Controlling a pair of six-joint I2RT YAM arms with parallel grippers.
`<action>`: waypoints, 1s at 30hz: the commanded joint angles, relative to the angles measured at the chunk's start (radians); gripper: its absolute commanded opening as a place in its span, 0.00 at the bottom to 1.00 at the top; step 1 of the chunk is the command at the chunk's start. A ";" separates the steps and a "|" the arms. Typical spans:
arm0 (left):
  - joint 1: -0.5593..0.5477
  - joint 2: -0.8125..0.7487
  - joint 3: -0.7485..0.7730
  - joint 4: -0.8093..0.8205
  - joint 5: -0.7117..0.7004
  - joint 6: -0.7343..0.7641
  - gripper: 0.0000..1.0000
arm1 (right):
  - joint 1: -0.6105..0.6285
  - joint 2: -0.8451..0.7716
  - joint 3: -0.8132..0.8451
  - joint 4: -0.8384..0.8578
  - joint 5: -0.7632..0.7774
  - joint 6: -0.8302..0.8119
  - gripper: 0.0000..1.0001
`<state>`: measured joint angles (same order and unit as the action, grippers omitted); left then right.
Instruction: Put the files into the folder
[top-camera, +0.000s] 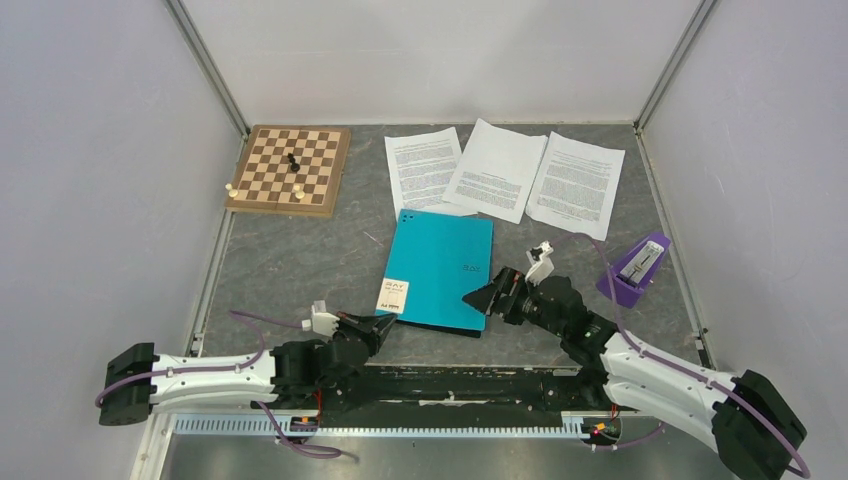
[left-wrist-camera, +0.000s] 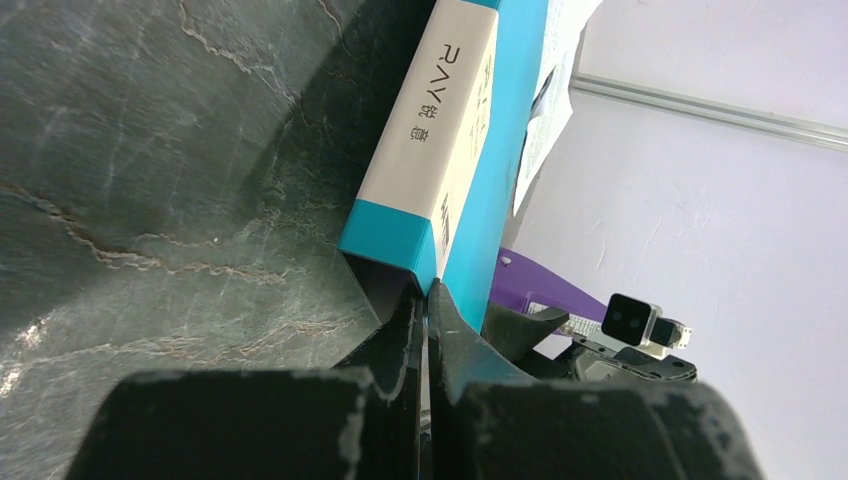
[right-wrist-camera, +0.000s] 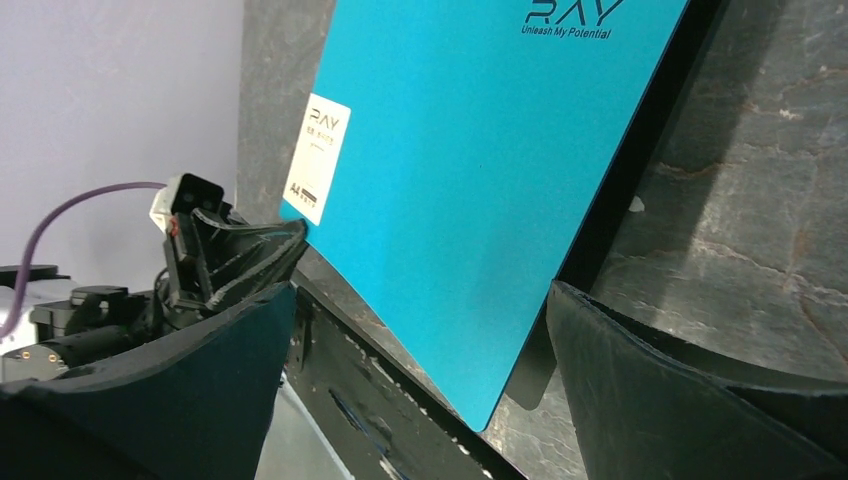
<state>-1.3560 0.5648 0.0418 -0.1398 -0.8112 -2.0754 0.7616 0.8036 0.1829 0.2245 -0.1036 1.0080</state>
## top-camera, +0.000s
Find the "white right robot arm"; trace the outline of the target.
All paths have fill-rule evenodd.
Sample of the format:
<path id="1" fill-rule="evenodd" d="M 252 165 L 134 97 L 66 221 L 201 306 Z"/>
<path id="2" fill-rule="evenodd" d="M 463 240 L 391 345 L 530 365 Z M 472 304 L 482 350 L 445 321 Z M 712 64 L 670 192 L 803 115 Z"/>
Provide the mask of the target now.
<path id="1" fill-rule="evenodd" d="M 715 451 L 740 479 L 809 477 L 797 458 L 807 430 L 765 376 L 715 371 L 653 348 L 589 310 L 567 277 L 532 285 L 504 267 L 463 301 L 486 316 L 555 335 L 581 367 L 577 392 L 585 405 L 611 403 L 671 425 Z"/>

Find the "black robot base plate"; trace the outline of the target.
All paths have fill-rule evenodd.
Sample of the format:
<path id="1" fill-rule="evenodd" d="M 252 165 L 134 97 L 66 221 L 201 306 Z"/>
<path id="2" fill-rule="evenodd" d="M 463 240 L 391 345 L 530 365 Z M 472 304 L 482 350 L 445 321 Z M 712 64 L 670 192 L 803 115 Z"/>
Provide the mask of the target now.
<path id="1" fill-rule="evenodd" d="M 368 366 L 268 406 L 316 410 L 329 427 L 552 427 L 564 412 L 611 412 L 605 379 L 576 368 Z"/>

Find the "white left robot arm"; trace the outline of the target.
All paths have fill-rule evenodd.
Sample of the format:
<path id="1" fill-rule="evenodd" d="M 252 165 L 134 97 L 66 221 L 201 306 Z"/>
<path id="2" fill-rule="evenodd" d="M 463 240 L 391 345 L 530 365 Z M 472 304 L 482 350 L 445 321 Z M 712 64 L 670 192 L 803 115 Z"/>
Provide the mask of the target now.
<path id="1" fill-rule="evenodd" d="M 319 393 L 360 376 L 397 321 L 394 313 L 372 316 L 330 313 L 316 303 L 298 328 L 314 333 L 257 352 L 229 357 L 159 355 L 153 343 L 137 343 L 107 365 L 96 396 L 98 422 L 124 426 L 144 422 L 154 410 L 248 405 L 306 408 Z"/>

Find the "blue folder with black inside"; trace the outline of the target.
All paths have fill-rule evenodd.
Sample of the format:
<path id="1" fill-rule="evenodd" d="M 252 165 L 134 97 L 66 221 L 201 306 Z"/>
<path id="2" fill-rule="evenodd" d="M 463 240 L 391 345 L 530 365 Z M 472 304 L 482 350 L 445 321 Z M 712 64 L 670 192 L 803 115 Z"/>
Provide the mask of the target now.
<path id="1" fill-rule="evenodd" d="M 401 210 L 376 311 L 420 328 L 481 337 L 486 317 L 462 297 L 489 282 L 493 235 L 489 219 Z"/>

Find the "printed paper sheet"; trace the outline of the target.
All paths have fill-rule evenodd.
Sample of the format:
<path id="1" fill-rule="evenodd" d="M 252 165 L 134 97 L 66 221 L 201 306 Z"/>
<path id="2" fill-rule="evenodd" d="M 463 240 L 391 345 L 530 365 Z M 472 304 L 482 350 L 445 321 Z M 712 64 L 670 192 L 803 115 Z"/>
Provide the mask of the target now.
<path id="1" fill-rule="evenodd" d="M 477 120 L 442 200 L 520 223 L 547 141 Z"/>
<path id="2" fill-rule="evenodd" d="M 384 141 L 396 218 L 403 209 L 454 216 L 477 214 L 442 199 L 462 154 L 455 127 L 385 137 Z"/>
<path id="3" fill-rule="evenodd" d="M 525 213 L 535 221 L 604 241 L 624 159 L 623 150 L 552 132 Z"/>

